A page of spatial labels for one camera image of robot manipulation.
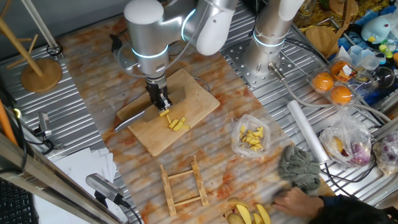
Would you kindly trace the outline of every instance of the human hand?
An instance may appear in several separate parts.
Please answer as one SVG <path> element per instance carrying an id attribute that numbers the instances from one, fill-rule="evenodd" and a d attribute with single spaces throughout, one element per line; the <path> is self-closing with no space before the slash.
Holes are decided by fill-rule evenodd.
<path id="1" fill-rule="evenodd" d="M 297 217 L 315 217 L 319 208 L 324 206 L 322 199 L 310 197 L 298 187 L 279 194 L 274 202 L 274 208 Z"/>

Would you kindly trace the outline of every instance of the paper towel roll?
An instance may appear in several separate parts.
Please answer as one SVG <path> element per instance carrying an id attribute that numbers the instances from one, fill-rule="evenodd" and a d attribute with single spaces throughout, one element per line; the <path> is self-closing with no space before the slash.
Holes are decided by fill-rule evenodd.
<path id="1" fill-rule="evenodd" d="M 291 101 L 287 104 L 287 108 L 292 113 L 292 116 L 303 133 L 313 155 L 317 158 L 317 162 L 321 164 L 329 160 L 328 154 L 325 152 L 321 142 L 313 131 L 311 124 L 308 122 L 308 119 L 301 110 L 299 103 L 295 100 Z"/>

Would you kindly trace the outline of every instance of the towel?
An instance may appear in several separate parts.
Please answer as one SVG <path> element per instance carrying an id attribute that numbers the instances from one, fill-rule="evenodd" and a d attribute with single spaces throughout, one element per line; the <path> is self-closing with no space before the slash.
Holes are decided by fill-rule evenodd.
<path id="1" fill-rule="evenodd" d="M 280 178 L 293 182 L 295 187 L 308 193 L 316 190 L 321 184 L 319 164 L 311 161 L 311 155 L 297 146 L 289 146 L 282 154 L 280 161 Z"/>

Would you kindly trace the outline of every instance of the plastic bag of fruit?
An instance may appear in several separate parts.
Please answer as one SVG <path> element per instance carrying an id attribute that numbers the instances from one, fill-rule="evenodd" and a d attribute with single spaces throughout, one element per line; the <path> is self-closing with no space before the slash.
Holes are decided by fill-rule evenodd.
<path id="1" fill-rule="evenodd" d="M 382 142 L 375 143 L 373 151 L 385 176 L 398 172 L 398 131 L 386 135 Z"/>
<path id="2" fill-rule="evenodd" d="M 271 153 L 271 131 L 264 122 L 244 114 L 233 122 L 231 147 L 242 158 L 257 158 Z"/>
<path id="3" fill-rule="evenodd" d="M 371 133 L 347 112 L 337 112 L 319 137 L 328 155 L 346 167 L 365 166 L 371 160 Z"/>

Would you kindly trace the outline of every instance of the plush toy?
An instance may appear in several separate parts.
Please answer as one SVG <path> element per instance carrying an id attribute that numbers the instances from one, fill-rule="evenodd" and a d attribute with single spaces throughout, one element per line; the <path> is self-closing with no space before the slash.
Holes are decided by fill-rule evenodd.
<path id="1" fill-rule="evenodd" d="M 369 21 L 362 29 L 361 36 L 372 44 L 380 44 L 391 30 L 390 22 L 383 17 L 377 17 Z"/>

